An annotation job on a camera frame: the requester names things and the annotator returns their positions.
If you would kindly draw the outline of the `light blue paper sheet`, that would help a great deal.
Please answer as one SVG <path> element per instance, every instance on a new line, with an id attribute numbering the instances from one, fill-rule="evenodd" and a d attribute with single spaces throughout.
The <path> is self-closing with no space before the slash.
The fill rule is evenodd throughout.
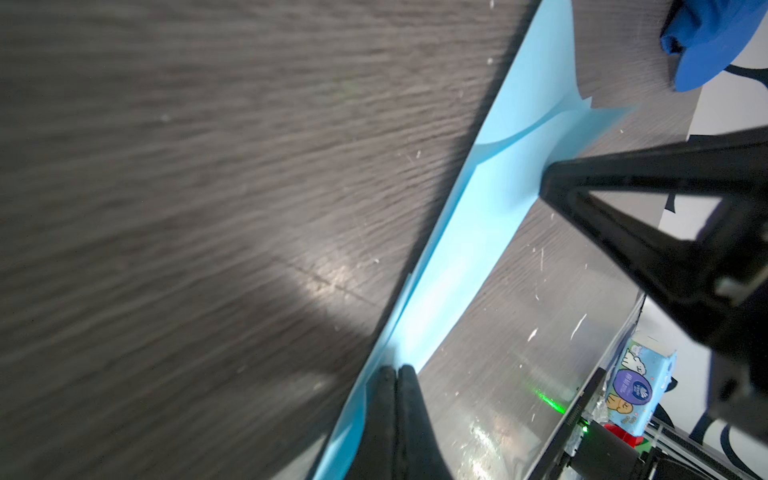
<path id="1" fill-rule="evenodd" d="M 358 375 L 316 470 L 340 479 L 361 443 L 381 367 L 423 368 L 464 314 L 539 195 L 544 170 L 571 160 L 625 115 L 580 95 L 572 4 L 539 4 L 435 227 Z"/>

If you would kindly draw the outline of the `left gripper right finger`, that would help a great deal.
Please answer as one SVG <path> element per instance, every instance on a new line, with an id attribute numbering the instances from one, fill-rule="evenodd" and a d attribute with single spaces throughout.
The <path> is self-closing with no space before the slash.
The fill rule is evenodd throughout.
<path id="1" fill-rule="evenodd" d="M 453 478 L 440 452 L 413 366 L 398 371 L 395 388 L 396 479 Z"/>

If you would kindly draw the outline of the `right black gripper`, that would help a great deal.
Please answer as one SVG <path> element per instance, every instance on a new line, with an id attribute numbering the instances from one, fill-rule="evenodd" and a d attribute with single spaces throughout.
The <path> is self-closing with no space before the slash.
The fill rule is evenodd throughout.
<path id="1" fill-rule="evenodd" d="M 713 197 L 692 240 L 609 205 L 599 191 Z M 714 345 L 708 406 L 767 442 L 767 130 L 563 161 L 540 197 L 609 256 L 693 340 Z"/>

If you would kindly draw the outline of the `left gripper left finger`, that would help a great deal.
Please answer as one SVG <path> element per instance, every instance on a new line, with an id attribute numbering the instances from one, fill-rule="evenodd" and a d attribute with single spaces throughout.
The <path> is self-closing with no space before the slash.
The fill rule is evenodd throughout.
<path id="1" fill-rule="evenodd" d="M 393 479 L 397 441 L 397 374 L 381 367 L 372 378 L 364 430 L 345 479 Z"/>

